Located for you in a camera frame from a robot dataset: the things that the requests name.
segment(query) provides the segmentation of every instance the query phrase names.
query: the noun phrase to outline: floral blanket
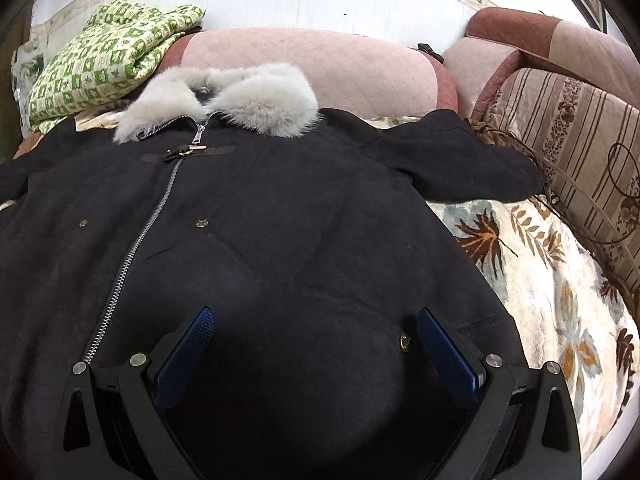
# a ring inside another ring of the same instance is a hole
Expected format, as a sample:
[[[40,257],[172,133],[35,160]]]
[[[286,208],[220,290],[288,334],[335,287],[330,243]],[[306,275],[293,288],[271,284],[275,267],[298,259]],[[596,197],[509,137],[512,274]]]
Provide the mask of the floral blanket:
[[[638,389],[638,328],[620,294],[542,200],[429,206],[515,319],[529,366],[560,363],[584,462]]]

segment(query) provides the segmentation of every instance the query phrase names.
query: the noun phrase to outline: cushion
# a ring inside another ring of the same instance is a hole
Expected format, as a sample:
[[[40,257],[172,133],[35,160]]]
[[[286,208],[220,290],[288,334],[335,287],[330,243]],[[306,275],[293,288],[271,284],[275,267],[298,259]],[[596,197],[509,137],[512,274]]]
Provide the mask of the cushion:
[[[127,0],[100,6],[31,89],[31,126],[39,124],[46,133],[65,116],[123,97],[151,76],[172,43],[203,16],[204,10],[188,5],[169,12]]]
[[[640,64],[631,49],[607,34],[575,23],[488,7],[466,27],[472,38],[519,48],[527,65],[586,81],[640,108]]]
[[[321,108],[358,117],[422,117],[458,110],[448,71],[423,52],[362,36],[299,28],[205,31],[181,38],[165,66],[238,68],[266,62],[298,65]]]
[[[632,232],[622,243],[595,244],[594,250],[621,284],[631,293],[638,290],[639,203],[616,190],[607,156],[614,142],[622,142],[640,159],[640,111],[577,79],[524,68],[503,83],[484,121],[517,136],[544,161],[545,179],[576,232],[600,242]],[[637,196],[640,176],[631,157],[620,151],[612,162],[618,187]]]
[[[445,67],[456,81],[458,115],[479,120],[505,79],[524,66],[515,47],[462,38],[444,53]]]

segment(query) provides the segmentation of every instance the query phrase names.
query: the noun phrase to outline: folded blanket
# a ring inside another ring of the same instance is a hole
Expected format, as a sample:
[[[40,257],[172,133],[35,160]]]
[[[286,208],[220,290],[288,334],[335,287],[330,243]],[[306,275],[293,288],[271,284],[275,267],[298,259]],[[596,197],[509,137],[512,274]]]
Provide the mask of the folded blanket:
[[[44,134],[69,115],[125,96],[204,13],[190,5],[162,12],[127,0],[99,7],[31,89],[31,126]]]

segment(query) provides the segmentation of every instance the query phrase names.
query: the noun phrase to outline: pink quilted cushion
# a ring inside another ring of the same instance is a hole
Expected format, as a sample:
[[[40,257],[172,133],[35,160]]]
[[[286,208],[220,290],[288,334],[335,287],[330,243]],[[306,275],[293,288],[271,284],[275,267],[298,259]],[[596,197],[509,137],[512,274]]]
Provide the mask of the pink quilted cushion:
[[[456,80],[458,115],[480,120],[502,83],[524,65],[515,47],[461,38],[443,54],[445,67]]]
[[[341,108],[364,119],[458,110],[455,83],[447,70],[432,57],[398,44],[299,28],[211,30],[183,43],[172,46],[182,50],[182,66],[296,64],[321,108]]]
[[[466,35],[514,46],[526,54],[527,66],[581,79],[640,108],[640,64],[607,34],[552,16],[488,7],[471,18]]]

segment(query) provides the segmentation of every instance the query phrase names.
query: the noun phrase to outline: gray fur collar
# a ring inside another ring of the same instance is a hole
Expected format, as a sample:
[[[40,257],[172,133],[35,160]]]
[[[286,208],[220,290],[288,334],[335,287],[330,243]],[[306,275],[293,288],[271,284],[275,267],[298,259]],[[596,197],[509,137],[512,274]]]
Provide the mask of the gray fur collar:
[[[194,91],[213,94],[201,104]],[[220,112],[231,123],[276,137],[301,137],[318,120],[318,101],[298,67],[174,67],[155,76],[120,118],[113,141],[138,140],[179,116],[197,122]]]

